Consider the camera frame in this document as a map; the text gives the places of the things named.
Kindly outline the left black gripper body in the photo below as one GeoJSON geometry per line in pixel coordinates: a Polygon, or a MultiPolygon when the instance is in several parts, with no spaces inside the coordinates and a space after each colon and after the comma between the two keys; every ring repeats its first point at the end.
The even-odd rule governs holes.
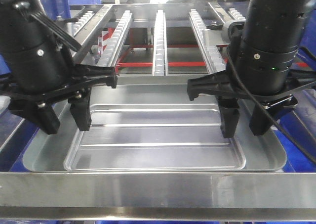
{"type": "Polygon", "coordinates": [[[75,63],[9,63],[0,76],[0,94],[11,101],[34,102],[36,107],[69,98],[83,98],[93,86],[117,86],[115,66],[75,63]]]}

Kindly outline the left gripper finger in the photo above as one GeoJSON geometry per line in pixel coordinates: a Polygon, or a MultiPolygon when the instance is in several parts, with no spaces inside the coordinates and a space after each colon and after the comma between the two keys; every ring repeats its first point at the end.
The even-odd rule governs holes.
{"type": "Polygon", "coordinates": [[[50,105],[39,108],[35,102],[11,99],[8,109],[11,114],[35,124],[46,134],[56,134],[60,121],[50,105]]]}
{"type": "Polygon", "coordinates": [[[84,88],[74,97],[68,99],[70,113],[80,131],[88,131],[91,125],[90,115],[91,88],[84,88]]]}

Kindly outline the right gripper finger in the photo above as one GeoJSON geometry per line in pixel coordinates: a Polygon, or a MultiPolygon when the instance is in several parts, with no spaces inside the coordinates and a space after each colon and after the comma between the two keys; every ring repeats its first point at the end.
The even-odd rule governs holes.
{"type": "MultiPolygon", "coordinates": [[[[294,110],[294,102],[286,101],[271,108],[265,109],[269,115],[276,121],[282,116],[294,110]]],[[[266,115],[255,105],[250,119],[249,127],[254,135],[264,135],[273,123],[266,115]]]]}
{"type": "Polygon", "coordinates": [[[221,119],[221,132],[224,138],[232,138],[235,135],[239,121],[239,105],[236,98],[216,97],[221,119]]]}

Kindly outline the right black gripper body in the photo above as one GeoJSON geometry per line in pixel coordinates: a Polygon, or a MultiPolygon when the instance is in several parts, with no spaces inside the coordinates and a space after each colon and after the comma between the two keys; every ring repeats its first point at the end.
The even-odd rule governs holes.
{"type": "MultiPolygon", "coordinates": [[[[271,95],[252,95],[259,102],[271,102],[285,98],[295,92],[311,88],[316,85],[316,72],[291,69],[281,90],[271,95]]],[[[196,79],[189,79],[187,83],[187,94],[193,101],[200,94],[223,96],[227,98],[238,98],[250,100],[250,96],[243,91],[233,79],[225,72],[217,72],[196,79]]]]}

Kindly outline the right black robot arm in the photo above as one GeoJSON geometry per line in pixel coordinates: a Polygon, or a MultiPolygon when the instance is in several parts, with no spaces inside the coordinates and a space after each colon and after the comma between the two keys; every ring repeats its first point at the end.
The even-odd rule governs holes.
{"type": "Polygon", "coordinates": [[[249,127],[263,135],[297,106],[294,92],[316,83],[314,72],[292,70],[316,0],[250,0],[243,29],[231,32],[224,71],[188,80],[190,100],[216,96],[225,138],[234,136],[239,99],[257,100],[249,127]]]}

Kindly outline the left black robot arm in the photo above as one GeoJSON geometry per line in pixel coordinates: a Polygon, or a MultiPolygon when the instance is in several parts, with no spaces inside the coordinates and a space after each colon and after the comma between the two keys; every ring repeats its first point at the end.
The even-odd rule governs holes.
{"type": "Polygon", "coordinates": [[[92,87],[115,88],[117,75],[113,67],[76,64],[72,52],[80,49],[40,0],[0,0],[0,54],[9,68],[0,93],[10,98],[10,113],[55,134],[60,121],[52,106],[66,100],[78,129],[89,130],[92,87]]]}

